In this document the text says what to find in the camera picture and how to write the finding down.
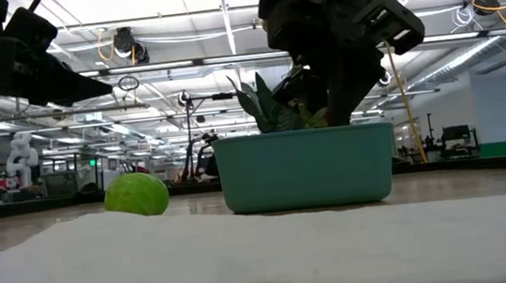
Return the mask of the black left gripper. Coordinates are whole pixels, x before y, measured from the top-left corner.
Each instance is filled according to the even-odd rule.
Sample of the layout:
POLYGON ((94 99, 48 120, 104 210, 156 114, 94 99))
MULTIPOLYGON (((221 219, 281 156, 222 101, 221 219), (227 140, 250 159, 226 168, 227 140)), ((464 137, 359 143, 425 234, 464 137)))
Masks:
POLYGON ((112 86, 73 72, 48 53, 58 31, 35 13, 36 8, 17 8, 0 35, 0 95, 32 97, 39 106, 64 107, 110 95, 112 86))

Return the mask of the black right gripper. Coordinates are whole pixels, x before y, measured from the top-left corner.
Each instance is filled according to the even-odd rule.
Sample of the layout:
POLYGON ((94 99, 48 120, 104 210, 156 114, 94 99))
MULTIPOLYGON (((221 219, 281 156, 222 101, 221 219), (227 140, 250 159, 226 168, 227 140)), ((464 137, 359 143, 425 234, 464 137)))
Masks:
MULTIPOLYGON (((315 51, 321 42, 351 49, 385 41, 394 53, 405 54, 424 41, 424 23, 397 0, 260 0, 258 12, 268 47, 293 57, 315 51)), ((351 113, 385 74, 382 57, 382 51, 344 54, 330 69, 329 93, 325 79, 298 67, 272 98, 296 113, 301 106, 309 112, 327 107, 329 127, 349 125, 351 113)))

